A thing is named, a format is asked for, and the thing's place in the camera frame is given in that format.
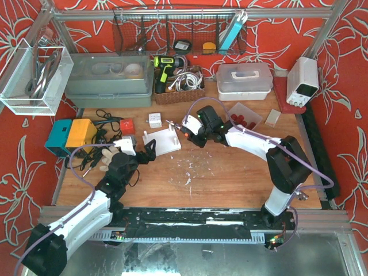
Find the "white peg base plate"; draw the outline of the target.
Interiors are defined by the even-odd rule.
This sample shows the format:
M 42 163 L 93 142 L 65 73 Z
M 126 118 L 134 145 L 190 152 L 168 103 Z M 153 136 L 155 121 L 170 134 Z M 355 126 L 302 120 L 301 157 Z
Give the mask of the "white peg base plate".
M 182 148 L 176 130 L 172 125 L 161 131 L 153 133 L 144 131 L 143 133 L 142 139 L 144 145 L 147 145 L 151 140 L 156 140 L 156 156 L 169 154 Z

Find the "orange black handled pliers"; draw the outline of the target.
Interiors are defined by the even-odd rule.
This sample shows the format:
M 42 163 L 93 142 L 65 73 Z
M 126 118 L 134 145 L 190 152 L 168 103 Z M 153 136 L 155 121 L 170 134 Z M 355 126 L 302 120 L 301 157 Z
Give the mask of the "orange black handled pliers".
M 185 137 L 186 137 L 187 139 L 189 138 L 189 136 L 190 136 L 190 131 L 189 131 L 185 126 L 182 126 L 182 125 L 180 125 L 180 124 L 174 123 L 174 122 L 169 121 L 169 120 L 166 120 L 166 122 L 167 122 L 170 126 L 174 127 L 176 130 L 179 130 L 180 132 L 182 132 L 182 133 L 185 135 Z

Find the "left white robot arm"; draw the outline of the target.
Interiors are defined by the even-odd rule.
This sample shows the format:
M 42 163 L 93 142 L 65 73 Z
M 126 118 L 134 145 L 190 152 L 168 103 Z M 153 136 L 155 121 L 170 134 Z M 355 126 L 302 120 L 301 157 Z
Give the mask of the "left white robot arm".
M 105 172 L 90 195 L 72 211 L 45 226 L 32 229 L 26 250 L 17 266 L 24 265 L 36 275 L 60 275 L 73 253 L 96 231 L 122 217 L 120 198 L 141 164 L 156 158 L 156 140 L 143 151 L 135 151 L 130 137 L 102 146 L 100 169 Z

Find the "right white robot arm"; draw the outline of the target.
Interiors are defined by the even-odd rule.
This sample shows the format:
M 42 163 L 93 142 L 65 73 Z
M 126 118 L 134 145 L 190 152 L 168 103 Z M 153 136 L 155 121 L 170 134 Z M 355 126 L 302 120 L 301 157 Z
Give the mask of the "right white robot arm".
M 296 189 L 311 174 L 308 167 L 310 162 L 295 137 L 268 138 L 240 124 L 236 125 L 232 120 L 224 122 L 210 105 L 197 111 L 196 117 L 189 114 L 185 116 L 181 123 L 181 132 L 188 141 L 200 148 L 211 140 L 263 159 L 268 165 L 274 185 L 262 206 L 269 216 L 281 215 L 290 205 Z

